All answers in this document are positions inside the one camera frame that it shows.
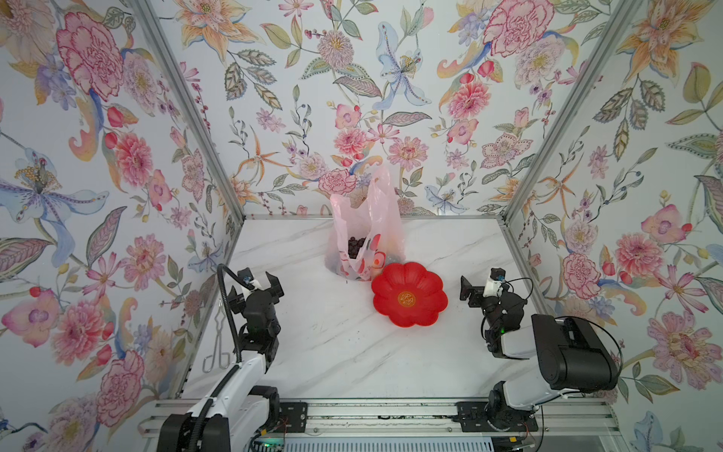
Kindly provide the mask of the dark purple grape bunch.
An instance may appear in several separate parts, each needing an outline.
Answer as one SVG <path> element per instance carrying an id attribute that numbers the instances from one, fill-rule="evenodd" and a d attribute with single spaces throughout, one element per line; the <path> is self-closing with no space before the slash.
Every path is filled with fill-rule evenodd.
<path id="1" fill-rule="evenodd" d="M 365 249 L 365 241 L 365 237 L 350 237 L 348 239 L 348 257 L 350 259 L 356 259 L 359 253 Z"/>

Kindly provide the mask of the pink plastic bag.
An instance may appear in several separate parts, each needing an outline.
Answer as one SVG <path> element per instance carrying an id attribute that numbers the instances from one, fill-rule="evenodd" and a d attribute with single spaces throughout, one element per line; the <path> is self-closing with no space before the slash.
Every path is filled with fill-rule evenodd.
<path id="1" fill-rule="evenodd" d="M 358 207 L 342 195 L 331 196 L 333 230 L 325 254 L 330 272 L 348 280 L 370 282 L 387 265 L 405 261 L 405 240 L 398 196 L 389 170 L 382 166 L 371 175 L 367 196 Z M 348 239 L 365 237 L 365 249 L 348 257 Z"/>

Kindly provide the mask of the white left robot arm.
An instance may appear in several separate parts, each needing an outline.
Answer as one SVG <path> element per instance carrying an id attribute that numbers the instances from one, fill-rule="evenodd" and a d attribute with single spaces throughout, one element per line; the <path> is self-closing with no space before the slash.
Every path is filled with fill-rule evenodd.
<path id="1" fill-rule="evenodd" d="M 280 280 L 267 274 L 263 288 L 249 269 L 217 269 L 221 303 L 233 340 L 225 375 L 185 414 L 163 423 L 157 451 L 250 451 L 252 444 L 278 426 L 278 389 L 259 381 L 273 363 L 282 330 L 276 305 L 284 295 Z"/>

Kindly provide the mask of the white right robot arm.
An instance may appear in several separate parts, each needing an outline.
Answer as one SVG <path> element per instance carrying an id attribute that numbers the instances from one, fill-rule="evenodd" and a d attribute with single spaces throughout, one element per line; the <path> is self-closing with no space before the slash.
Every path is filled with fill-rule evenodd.
<path id="1" fill-rule="evenodd" d="M 478 424 L 485 431 L 531 431 L 544 404 L 616 387 L 621 367 L 598 335 L 604 328 L 580 316 L 542 314 L 523 327 L 527 299 L 512 291 L 502 269 L 493 269 L 485 286 L 461 277 L 459 299 L 482 312 L 481 336 L 493 357 L 525 363 L 493 386 L 484 406 L 458 404 L 465 431 Z"/>

